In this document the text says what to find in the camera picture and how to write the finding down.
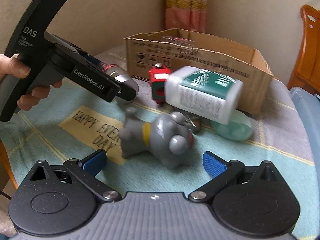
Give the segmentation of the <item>person's left hand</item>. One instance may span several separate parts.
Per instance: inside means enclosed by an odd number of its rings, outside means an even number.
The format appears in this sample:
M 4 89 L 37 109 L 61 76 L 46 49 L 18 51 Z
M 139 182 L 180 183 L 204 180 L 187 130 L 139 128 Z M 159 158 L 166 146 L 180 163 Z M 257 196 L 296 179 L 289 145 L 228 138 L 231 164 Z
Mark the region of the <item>person's left hand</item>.
M 18 60 L 16 57 L 7 57 L 1 54 L 1 81 L 6 75 L 13 75 L 16 78 L 24 79 L 30 73 L 30 68 Z M 62 80 L 57 81 L 49 87 L 35 87 L 31 94 L 24 94 L 17 101 L 17 106 L 24 111 L 29 111 L 32 107 L 36 106 L 41 99 L 48 97 L 50 88 L 60 88 Z

